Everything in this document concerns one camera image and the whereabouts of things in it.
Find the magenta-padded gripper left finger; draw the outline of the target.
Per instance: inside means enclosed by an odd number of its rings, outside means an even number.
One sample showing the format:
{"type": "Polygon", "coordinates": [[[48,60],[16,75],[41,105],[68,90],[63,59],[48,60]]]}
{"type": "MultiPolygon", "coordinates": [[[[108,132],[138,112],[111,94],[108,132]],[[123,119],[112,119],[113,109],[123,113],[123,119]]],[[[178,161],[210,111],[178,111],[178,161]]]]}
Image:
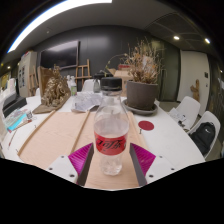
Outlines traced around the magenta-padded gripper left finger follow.
{"type": "Polygon", "coordinates": [[[60,155],[47,168],[47,171],[79,186],[84,186],[93,154],[94,145],[87,144],[69,156],[60,155]]]}

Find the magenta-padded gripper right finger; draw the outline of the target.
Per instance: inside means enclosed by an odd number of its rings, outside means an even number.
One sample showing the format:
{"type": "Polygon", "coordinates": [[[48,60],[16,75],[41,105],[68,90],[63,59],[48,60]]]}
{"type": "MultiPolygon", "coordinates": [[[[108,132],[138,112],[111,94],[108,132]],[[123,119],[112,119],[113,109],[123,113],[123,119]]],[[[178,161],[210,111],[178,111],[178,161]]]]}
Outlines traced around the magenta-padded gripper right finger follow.
{"type": "Polygon", "coordinates": [[[130,156],[140,186],[145,186],[176,171],[162,155],[154,155],[134,143],[130,144],[130,156]]]}

